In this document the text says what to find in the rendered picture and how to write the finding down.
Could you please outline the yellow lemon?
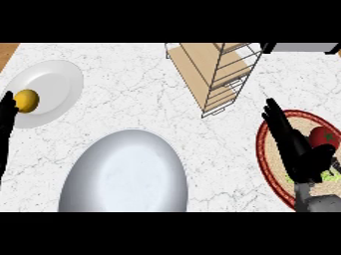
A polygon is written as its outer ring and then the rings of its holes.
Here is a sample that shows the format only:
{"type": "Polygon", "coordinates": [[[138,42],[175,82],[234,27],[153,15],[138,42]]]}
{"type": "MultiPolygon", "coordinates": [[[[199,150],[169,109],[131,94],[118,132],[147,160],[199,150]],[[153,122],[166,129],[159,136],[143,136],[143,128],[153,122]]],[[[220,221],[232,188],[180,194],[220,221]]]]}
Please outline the yellow lemon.
{"type": "Polygon", "coordinates": [[[20,113],[30,113],[39,104],[39,96],[33,90],[22,90],[16,96],[16,108],[20,113]]]}

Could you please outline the large grey oval bowl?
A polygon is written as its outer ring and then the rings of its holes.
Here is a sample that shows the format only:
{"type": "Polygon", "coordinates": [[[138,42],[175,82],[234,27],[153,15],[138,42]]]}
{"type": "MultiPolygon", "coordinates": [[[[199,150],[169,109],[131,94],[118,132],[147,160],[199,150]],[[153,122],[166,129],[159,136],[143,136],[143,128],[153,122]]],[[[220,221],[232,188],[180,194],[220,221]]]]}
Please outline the large grey oval bowl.
{"type": "Polygon", "coordinates": [[[69,171],[61,212],[184,212],[187,185],[171,145],[143,129],[101,137],[69,171]]]}

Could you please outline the white round plate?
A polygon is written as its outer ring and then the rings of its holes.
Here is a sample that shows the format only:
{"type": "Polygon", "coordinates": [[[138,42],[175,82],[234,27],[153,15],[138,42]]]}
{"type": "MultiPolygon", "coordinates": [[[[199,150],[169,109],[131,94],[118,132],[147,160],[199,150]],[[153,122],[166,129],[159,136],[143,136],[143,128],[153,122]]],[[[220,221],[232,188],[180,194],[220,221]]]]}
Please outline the white round plate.
{"type": "Polygon", "coordinates": [[[32,90],[39,103],[30,113],[16,115],[14,128],[36,128],[54,121],[76,103],[82,88],[82,71],[69,61],[44,61],[22,71],[4,92],[17,94],[22,90],[32,90]]]}

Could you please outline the grey appliance with black frame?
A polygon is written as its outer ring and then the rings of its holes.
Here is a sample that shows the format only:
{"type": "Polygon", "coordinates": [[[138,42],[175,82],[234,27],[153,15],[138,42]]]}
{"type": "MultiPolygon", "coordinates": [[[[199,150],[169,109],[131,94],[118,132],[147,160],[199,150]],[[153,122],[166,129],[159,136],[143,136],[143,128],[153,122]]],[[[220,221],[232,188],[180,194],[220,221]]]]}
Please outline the grey appliance with black frame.
{"type": "Polygon", "coordinates": [[[334,55],[341,50],[341,43],[261,43],[261,52],[322,52],[334,55]]]}

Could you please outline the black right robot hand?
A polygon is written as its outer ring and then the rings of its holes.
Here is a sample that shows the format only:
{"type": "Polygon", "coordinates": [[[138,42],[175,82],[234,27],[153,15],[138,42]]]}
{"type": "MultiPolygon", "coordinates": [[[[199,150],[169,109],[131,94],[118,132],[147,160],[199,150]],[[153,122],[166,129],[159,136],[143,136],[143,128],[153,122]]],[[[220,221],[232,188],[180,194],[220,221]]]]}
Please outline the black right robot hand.
{"type": "Polygon", "coordinates": [[[320,173],[329,169],[335,147],[311,147],[300,130],[291,126],[274,99],[266,100],[261,117],[276,142],[283,167],[295,183],[320,183],[320,173]]]}

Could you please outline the round woven red-rimmed placemat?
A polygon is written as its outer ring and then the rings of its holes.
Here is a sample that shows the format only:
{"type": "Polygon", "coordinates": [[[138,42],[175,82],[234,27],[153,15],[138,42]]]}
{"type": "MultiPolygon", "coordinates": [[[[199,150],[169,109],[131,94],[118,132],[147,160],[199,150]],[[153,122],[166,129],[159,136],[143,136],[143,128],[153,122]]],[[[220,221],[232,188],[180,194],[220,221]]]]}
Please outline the round woven red-rimmed placemat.
{"type": "MultiPolygon", "coordinates": [[[[338,128],[320,117],[304,111],[286,110],[283,113],[292,127],[297,128],[304,135],[310,135],[311,130],[317,127],[331,129],[332,135],[339,141],[334,156],[336,157],[341,167],[341,131],[338,128]]],[[[266,123],[261,123],[257,131],[255,156],[266,182],[282,202],[289,208],[294,208],[294,183],[283,168],[277,146],[266,123]]],[[[313,196],[335,194],[341,198],[341,172],[338,172],[334,167],[329,168],[329,171],[322,173],[322,183],[317,183],[311,187],[310,194],[313,196]]]]}

